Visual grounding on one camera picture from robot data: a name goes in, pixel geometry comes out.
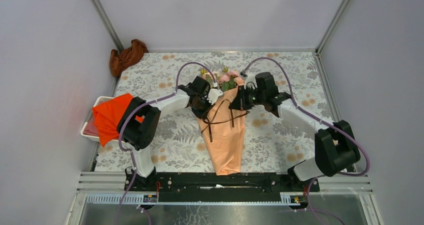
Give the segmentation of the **peach wrapping paper sheet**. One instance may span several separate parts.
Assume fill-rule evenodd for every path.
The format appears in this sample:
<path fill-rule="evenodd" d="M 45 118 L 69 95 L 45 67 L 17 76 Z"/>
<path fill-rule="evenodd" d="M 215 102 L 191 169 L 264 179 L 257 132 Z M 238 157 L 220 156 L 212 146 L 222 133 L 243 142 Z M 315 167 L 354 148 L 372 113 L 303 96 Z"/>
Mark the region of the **peach wrapping paper sheet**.
<path fill-rule="evenodd" d="M 229 109 L 237 89 L 225 91 L 206 119 L 197 119 L 214 171 L 227 176 L 241 171 L 247 111 Z"/>

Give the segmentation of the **pink fake flower bunch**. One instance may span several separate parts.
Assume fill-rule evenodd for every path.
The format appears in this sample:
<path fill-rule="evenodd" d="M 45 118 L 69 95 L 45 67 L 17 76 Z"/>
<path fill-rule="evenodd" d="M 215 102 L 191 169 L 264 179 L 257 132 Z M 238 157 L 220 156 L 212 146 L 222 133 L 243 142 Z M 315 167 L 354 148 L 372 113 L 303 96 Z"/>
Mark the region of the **pink fake flower bunch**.
<path fill-rule="evenodd" d="M 245 85 L 245 80 L 241 77 L 238 71 L 231 70 L 224 66 L 221 71 L 216 73 L 218 85 L 223 92 L 236 89 Z"/>

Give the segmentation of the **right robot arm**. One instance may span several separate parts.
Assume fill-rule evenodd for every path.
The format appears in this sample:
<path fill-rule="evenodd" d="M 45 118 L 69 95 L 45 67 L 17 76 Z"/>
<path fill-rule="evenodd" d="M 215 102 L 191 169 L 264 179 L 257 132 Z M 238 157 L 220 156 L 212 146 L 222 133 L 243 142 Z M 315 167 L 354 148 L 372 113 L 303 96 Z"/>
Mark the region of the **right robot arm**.
<path fill-rule="evenodd" d="M 348 122 L 328 123 L 304 110 L 295 103 L 291 93 L 279 91 L 269 72 L 257 74 L 252 87 L 239 87 L 229 109 L 248 111 L 259 105 L 301 129 L 314 141 L 314 156 L 287 170 L 286 183 L 291 190 L 301 190 L 312 178 L 332 177 L 360 160 Z"/>

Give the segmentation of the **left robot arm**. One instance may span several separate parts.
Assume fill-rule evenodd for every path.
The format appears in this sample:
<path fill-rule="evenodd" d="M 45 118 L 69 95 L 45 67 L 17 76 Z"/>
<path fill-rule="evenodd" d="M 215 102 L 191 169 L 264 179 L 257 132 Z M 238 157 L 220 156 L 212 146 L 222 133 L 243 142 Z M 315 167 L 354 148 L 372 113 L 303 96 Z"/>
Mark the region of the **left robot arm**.
<path fill-rule="evenodd" d="M 209 82 L 198 76 L 187 85 L 178 85 L 170 95 L 151 100 L 135 97 L 130 101 L 116 130 L 119 146 L 123 149 L 123 142 L 129 144 L 133 170 L 137 176 L 135 182 L 142 190 L 148 191 L 155 185 L 150 144 L 161 115 L 191 108 L 197 118 L 205 119 L 223 94 L 222 90 L 211 87 Z"/>

